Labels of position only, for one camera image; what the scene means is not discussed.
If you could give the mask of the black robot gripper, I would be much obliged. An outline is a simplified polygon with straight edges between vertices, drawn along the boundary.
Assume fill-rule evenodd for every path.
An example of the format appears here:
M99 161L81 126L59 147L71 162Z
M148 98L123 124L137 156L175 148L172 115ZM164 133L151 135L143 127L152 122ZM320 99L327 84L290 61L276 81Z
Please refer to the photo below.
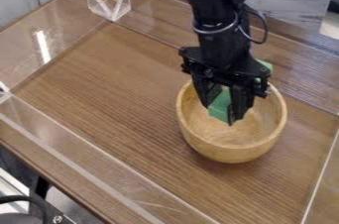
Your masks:
M183 70L191 74L192 82L200 102L208 107L219 94L222 86L207 77L212 75L211 66L232 65L236 61L254 57L251 54L252 43L264 43L251 36L251 26L247 20L235 20L228 24L208 25L194 21L194 32L199 44L183 47L179 55L183 58ZM255 94L243 85L231 86L231 104L228 105L228 124L234 125L244 119L248 110L255 105Z

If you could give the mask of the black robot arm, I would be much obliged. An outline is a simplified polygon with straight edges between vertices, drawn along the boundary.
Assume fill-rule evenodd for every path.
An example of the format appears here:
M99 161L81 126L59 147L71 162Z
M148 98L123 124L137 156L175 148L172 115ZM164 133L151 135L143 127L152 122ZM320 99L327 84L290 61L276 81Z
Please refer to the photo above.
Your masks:
M255 99L268 95L271 66L251 54L252 44L266 39L251 36L250 15L262 12L247 0L187 0L192 8L192 29L199 44L183 47L183 71L192 84L203 107L228 124L244 119Z

